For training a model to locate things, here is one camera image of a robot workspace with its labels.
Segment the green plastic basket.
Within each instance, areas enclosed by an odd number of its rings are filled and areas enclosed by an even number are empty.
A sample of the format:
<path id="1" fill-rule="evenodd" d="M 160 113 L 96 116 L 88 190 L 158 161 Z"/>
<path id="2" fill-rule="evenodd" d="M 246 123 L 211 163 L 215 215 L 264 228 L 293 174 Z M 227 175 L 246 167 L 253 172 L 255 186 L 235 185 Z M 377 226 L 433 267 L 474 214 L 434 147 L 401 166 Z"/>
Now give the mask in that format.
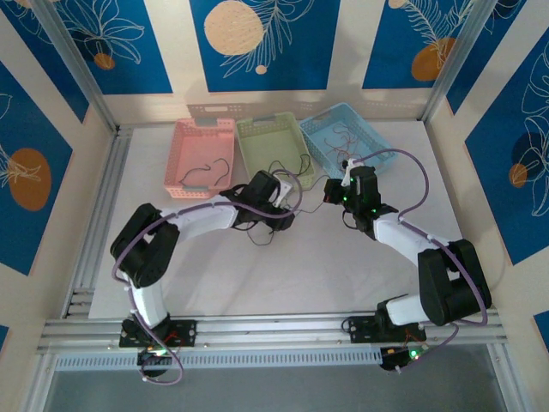
<path id="1" fill-rule="evenodd" d="M 260 170 L 285 168 L 302 188 L 313 186 L 316 171 L 297 119 L 291 112 L 263 118 L 247 118 L 236 123 L 238 145 L 245 170 L 251 179 Z"/>

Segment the blue plastic basket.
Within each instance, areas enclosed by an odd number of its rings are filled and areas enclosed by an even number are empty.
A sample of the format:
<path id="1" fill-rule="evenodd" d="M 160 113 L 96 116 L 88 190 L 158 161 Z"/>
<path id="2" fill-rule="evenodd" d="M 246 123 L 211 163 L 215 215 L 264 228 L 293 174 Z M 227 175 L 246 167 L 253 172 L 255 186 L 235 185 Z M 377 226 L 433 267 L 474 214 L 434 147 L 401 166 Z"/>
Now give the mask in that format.
<path id="1" fill-rule="evenodd" d="M 389 143 L 347 103 L 340 103 L 299 122 L 312 157 L 332 179 L 341 179 L 342 162 L 371 158 L 365 164 L 377 172 L 387 169 L 397 154 Z"/>

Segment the pink plastic basket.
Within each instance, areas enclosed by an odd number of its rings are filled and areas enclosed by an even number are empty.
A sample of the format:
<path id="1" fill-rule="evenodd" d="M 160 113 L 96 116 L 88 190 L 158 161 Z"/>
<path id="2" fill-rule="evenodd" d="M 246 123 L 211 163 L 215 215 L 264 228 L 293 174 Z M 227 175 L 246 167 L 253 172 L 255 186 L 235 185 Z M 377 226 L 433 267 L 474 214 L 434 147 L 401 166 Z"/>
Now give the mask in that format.
<path id="1" fill-rule="evenodd" d="M 231 118 L 182 118 L 174 127 L 164 188 L 175 199 L 208 199 L 229 188 L 235 152 Z"/>

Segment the right controller board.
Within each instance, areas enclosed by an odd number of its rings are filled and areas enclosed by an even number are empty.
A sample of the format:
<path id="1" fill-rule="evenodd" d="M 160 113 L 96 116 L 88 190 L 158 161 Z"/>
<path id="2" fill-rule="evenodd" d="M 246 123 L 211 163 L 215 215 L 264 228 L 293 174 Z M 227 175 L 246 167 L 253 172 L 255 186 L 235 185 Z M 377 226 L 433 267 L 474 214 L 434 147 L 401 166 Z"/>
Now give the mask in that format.
<path id="1" fill-rule="evenodd" d="M 381 348 L 382 363 L 380 367 L 384 371 L 398 371 L 411 362 L 416 361 L 424 350 L 418 346 L 398 346 Z"/>

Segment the controller board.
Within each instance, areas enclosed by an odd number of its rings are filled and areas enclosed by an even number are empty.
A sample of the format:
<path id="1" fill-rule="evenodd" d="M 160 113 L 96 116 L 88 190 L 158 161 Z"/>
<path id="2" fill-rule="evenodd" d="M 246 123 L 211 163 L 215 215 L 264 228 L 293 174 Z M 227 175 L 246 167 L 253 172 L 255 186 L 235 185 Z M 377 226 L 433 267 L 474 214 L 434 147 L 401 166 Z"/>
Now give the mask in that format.
<path id="1" fill-rule="evenodd" d="M 384 371 L 398 371 L 411 362 L 416 361 L 424 350 L 418 346 L 398 346 L 381 348 L 382 363 L 380 367 Z"/>
<path id="2" fill-rule="evenodd" d="M 166 354 L 144 349 L 137 354 L 136 364 L 145 378 L 156 379 L 168 371 L 172 358 Z"/>

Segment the left controller board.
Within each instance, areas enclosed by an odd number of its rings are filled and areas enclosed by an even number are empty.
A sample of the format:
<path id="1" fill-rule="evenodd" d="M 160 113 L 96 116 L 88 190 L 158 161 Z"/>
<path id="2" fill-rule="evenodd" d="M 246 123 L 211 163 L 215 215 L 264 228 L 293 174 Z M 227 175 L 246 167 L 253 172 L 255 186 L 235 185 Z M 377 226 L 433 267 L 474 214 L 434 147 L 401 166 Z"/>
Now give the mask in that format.
<path id="1" fill-rule="evenodd" d="M 145 378 L 156 379 L 168 371 L 172 358 L 166 354 L 144 349 L 137 354 L 136 364 Z"/>

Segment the aluminium front rail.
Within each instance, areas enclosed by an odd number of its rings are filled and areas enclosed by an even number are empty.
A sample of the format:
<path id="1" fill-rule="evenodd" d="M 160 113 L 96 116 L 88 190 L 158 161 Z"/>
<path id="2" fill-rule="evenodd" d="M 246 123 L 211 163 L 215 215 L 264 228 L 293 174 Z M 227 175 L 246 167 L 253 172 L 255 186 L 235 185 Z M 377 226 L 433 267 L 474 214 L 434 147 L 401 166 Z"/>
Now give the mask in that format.
<path id="1" fill-rule="evenodd" d="M 198 317 L 195 350 L 350 347 L 346 313 Z M 45 322 L 40 354 L 119 352 L 121 318 L 66 318 Z"/>

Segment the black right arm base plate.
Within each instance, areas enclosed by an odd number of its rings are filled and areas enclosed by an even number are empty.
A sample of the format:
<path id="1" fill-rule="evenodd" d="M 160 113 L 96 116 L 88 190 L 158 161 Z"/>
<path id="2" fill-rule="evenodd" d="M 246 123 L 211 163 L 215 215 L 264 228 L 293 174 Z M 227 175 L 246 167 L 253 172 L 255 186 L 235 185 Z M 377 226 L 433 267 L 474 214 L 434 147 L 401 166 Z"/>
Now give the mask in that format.
<path id="1" fill-rule="evenodd" d="M 424 342 L 425 330 L 419 324 L 393 325 L 375 316 L 352 316 L 342 324 L 351 343 L 409 343 Z"/>

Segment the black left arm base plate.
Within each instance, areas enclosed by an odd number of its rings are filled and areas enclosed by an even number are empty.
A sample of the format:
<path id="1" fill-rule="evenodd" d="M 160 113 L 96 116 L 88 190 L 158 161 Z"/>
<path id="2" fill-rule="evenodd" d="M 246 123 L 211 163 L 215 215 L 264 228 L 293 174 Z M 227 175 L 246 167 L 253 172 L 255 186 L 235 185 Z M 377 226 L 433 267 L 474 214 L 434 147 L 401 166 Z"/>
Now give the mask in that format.
<path id="1" fill-rule="evenodd" d="M 194 347 L 196 327 L 195 320 L 165 319 L 153 327 L 152 332 L 169 348 Z M 123 321 L 118 342 L 120 348 L 145 348 L 158 345 L 158 342 L 136 319 L 127 318 Z"/>

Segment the aluminium corner post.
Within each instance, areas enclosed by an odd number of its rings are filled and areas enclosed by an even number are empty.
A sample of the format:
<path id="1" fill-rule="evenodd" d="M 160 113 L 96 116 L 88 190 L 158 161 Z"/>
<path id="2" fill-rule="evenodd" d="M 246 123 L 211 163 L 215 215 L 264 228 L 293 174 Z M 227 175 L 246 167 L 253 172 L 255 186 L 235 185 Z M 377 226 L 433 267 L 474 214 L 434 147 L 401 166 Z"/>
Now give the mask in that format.
<path id="1" fill-rule="evenodd" d="M 79 89 L 95 109 L 106 128 L 116 136 L 119 124 L 113 117 L 94 76 L 54 5 L 49 0 L 29 0 L 29 2 L 40 25 Z"/>
<path id="2" fill-rule="evenodd" d="M 438 107 L 443 102 L 450 87 L 459 74 L 465 60 L 480 36 L 497 0 L 474 0 L 471 13 L 464 21 L 454 46 L 443 65 L 443 68 L 434 83 L 425 110 L 420 120 L 424 124 L 431 122 Z"/>

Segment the aluminium frame leg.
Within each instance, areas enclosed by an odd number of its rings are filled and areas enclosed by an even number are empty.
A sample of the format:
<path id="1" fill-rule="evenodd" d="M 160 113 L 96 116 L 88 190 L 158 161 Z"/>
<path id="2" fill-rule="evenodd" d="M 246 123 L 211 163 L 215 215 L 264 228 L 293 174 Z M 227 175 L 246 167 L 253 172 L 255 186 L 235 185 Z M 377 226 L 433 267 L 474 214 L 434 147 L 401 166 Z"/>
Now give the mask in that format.
<path id="1" fill-rule="evenodd" d="M 510 358 L 502 343 L 487 344 L 498 386 L 501 391 L 507 412 L 523 412 L 520 392 L 511 370 Z"/>
<path id="2" fill-rule="evenodd" d="M 19 412 L 44 411 L 56 366 L 56 354 L 37 354 L 34 356 L 31 375 Z"/>

